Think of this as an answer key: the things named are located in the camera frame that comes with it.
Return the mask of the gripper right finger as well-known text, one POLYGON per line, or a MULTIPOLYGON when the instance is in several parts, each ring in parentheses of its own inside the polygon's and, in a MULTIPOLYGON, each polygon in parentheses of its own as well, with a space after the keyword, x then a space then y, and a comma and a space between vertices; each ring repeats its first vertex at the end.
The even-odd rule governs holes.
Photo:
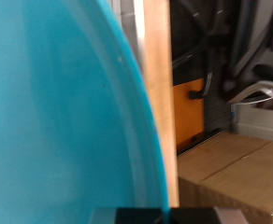
POLYGON ((226 207, 173 208, 170 224, 249 224, 239 209, 226 207))

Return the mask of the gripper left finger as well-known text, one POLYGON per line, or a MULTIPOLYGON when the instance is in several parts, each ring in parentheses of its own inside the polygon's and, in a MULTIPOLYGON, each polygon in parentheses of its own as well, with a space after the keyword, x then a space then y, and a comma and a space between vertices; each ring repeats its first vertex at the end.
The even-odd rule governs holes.
POLYGON ((110 207, 94 209, 89 224, 164 224, 161 208, 110 207))

